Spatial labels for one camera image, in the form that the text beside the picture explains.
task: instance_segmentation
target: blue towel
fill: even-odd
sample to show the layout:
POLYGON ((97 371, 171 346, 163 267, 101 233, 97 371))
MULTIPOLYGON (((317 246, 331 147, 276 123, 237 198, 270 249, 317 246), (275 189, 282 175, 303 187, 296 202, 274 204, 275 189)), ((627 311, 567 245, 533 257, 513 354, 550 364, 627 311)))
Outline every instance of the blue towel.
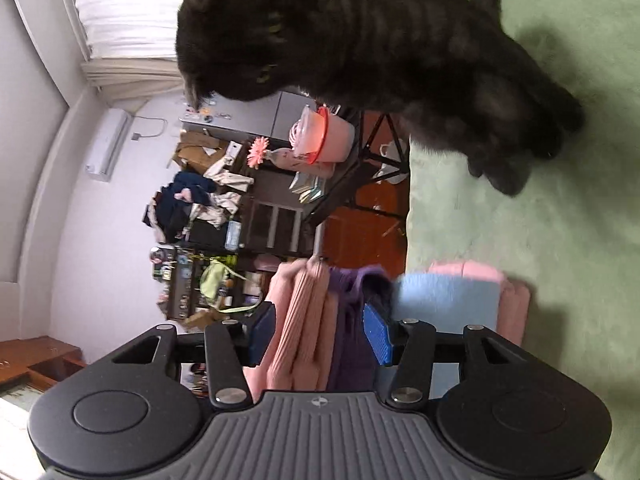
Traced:
MULTIPOLYGON (((500 285, 447 276, 444 274, 405 274, 396 281, 392 318, 413 317, 431 323, 438 332, 462 333, 468 324, 495 330, 498 319, 500 285)), ((376 390, 386 397, 395 368, 380 368, 376 390)), ((433 365, 430 399, 437 399, 458 384, 458 365, 433 365)))

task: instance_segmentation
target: red lid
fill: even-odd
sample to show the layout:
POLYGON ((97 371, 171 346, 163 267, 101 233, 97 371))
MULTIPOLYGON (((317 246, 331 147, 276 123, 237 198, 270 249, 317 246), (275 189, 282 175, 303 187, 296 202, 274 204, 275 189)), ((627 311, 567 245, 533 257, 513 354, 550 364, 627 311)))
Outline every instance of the red lid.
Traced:
POLYGON ((329 130, 329 108, 326 106, 321 106, 318 108, 318 113, 322 115, 324 119, 324 132, 322 132, 322 139, 320 139, 320 146, 318 146, 318 150, 314 153, 307 153, 306 161, 309 164, 313 164, 318 157, 320 156, 320 152, 322 152, 322 147, 324 146, 324 142, 326 140, 326 133, 329 130))

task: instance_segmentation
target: white wall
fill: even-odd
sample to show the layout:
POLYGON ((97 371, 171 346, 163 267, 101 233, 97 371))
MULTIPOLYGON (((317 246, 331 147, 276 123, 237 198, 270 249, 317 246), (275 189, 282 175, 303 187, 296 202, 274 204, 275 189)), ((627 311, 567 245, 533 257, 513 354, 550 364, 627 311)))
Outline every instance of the white wall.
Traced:
POLYGON ((0 282, 16 282, 31 201, 68 109, 14 0, 0 0, 0 282))
POLYGON ((0 283, 0 341, 20 337, 20 286, 0 283))
POLYGON ((56 265, 49 335, 79 346, 95 361, 164 317, 156 307, 161 285, 151 277, 153 230, 142 223, 145 205, 178 167, 169 160, 178 141, 180 93, 158 96, 139 112, 169 121, 132 124, 110 182, 80 173, 69 206, 56 265))
POLYGON ((31 203, 24 234, 19 284, 20 338, 49 332, 53 275, 60 237, 74 192, 78 171, 96 124, 106 110, 97 91, 85 86, 56 134, 31 203))
POLYGON ((86 79, 84 55, 64 0, 14 0, 37 53, 69 106, 80 98, 86 79))

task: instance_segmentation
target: cat paw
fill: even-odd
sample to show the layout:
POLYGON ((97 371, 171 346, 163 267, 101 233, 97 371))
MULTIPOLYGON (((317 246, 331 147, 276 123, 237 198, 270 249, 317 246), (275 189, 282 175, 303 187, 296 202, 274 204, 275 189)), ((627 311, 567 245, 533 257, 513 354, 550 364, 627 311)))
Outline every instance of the cat paw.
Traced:
POLYGON ((550 136, 547 139, 540 139, 534 143, 531 147, 531 153, 540 160, 553 160, 562 150, 563 143, 562 133, 558 132, 557 135, 550 136))
POLYGON ((495 190, 506 196, 517 196, 529 179, 529 173, 522 171, 523 168, 520 170, 516 171, 510 164, 505 163, 485 170, 484 174, 495 190))
POLYGON ((569 95, 570 99, 568 101, 570 105, 558 117, 558 122, 568 132, 577 132, 584 127, 587 117, 578 99, 571 94, 569 95))
POLYGON ((470 158, 466 160, 466 167, 469 170, 469 175, 473 178, 480 178, 484 173, 478 162, 472 161, 470 158))

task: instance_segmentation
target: wooden floor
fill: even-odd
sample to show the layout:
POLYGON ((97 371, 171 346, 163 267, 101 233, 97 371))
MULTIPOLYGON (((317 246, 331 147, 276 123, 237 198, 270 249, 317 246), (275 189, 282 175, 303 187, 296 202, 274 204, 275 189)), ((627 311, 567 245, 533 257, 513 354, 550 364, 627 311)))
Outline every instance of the wooden floor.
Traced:
MULTIPOLYGON (((365 136, 371 131, 377 114, 365 116, 365 136)), ((378 153, 380 144, 390 142, 391 133, 386 121, 376 137, 372 151, 378 153)), ((406 216, 409 205, 409 178, 400 184, 369 184, 358 191, 359 205, 379 207, 406 216)), ((328 263, 337 267, 382 265, 390 277, 404 272, 406 236, 404 222, 370 212, 338 208, 325 222, 322 254, 328 263)))

